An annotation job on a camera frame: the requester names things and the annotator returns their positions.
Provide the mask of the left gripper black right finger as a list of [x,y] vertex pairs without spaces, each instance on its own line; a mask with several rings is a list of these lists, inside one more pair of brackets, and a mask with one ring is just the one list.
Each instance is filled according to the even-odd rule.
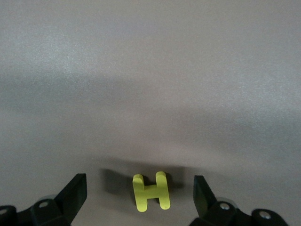
[[191,226],[288,226],[276,212],[254,209],[247,215],[226,201],[218,201],[204,176],[194,177],[193,201],[198,212]]

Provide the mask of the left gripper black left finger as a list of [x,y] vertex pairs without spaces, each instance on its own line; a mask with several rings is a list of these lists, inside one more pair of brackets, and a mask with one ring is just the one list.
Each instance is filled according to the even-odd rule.
[[74,178],[53,199],[42,199],[17,212],[12,205],[0,207],[2,226],[70,226],[87,198],[86,174]]

